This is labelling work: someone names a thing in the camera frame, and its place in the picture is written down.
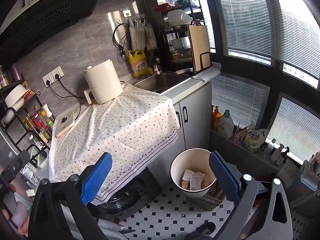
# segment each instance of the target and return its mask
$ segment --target white air fryer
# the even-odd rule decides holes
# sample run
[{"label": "white air fryer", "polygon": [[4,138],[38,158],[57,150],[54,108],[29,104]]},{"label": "white air fryer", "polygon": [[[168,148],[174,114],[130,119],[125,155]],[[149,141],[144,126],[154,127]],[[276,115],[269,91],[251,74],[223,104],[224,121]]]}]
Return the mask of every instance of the white air fryer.
[{"label": "white air fryer", "polygon": [[98,104],[104,104],[121,95],[123,91],[123,86],[111,59],[95,67],[87,67],[84,76],[90,87],[90,89],[84,91],[89,105],[92,103],[89,97],[90,92],[92,92]]}]

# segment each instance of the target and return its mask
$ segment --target blue gripper pad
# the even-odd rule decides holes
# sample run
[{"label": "blue gripper pad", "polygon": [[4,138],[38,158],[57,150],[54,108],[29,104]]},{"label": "blue gripper pad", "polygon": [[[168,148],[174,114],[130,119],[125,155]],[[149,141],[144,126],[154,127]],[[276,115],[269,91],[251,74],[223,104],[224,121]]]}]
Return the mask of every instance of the blue gripper pad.
[{"label": "blue gripper pad", "polygon": [[223,189],[226,197],[229,201],[239,203],[240,201],[240,188],[236,179],[233,177],[229,169],[224,163],[224,160],[220,159],[219,153],[213,151],[209,156],[209,165],[216,176],[220,187]]},{"label": "blue gripper pad", "polygon": [[88,176],[87,180],[82,185],[81,200],[86,206],[88,202],[94,200],[101,185],[108,176],[112,167],[112,156],[110,153],[104,155],[103,159],[99,159],[94,170]]}]

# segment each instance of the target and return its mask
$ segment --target silver screw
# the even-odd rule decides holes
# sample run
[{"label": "silver screw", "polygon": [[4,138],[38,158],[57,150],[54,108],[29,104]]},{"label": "silver screw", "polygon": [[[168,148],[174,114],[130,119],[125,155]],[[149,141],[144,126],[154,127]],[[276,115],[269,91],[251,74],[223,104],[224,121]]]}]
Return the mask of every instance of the silver screw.
[{"label": "silver screw", "polygon": [[42,179],[42,180],[40,181],[40,183],[41,183],[42,185],[45,185],[45,184],[48,183],[48,179]]},{"label": "silver screw", "polygon": [[249,174],[243,174],[243,178],[247,181],[252,180],[252,177]]},{"label": "silver screw", "polygon": [[281,181],[277,178],[273,179],[273,182],[277,185],[280,185],[281,184]]},{"label": "silver screw", "polygon": [[73,175],[70,176],[70,180],[71,181],[77,181],[78,178],[79,178],[79,176],[77,174],[73,174]]}]

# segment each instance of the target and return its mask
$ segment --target trash can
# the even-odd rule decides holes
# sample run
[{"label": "trash can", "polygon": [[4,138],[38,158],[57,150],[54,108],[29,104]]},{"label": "trash can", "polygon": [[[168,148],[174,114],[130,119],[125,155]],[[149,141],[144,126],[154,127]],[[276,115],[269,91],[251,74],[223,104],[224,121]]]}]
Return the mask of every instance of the trash can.
[{"label": "trash can", "polygon": [[[216,177],[213,174],[209,166],[209,155],[211,152],[200,149],[193,148],[183,151],[178,154],[170,167],[170,175],[174,184],[181,189],[188,197],[198,198],[205,195],[212,184],[216,181]],[[201,190],[187,190],[181,187],[182,177],[185,170],[192,170],[194,172],[201,172],[207,174],[210,178],[210,185]]]}]

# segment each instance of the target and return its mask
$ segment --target laundry detergent bottle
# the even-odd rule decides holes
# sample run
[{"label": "laundry detergent bottle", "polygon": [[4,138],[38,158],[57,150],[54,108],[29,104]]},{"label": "laundry detergent bottle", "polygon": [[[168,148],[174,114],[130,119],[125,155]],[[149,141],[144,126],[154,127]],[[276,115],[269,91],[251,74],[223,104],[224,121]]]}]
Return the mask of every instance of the laundry detergent bottle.
[{"label": "laundry detergent bottle", "polygon": [[218,124],[218,131],[226,138],[231,138],[233,136],[233,121],[230,117],[230,111],[226,110],[223,116],[220,117]]}]

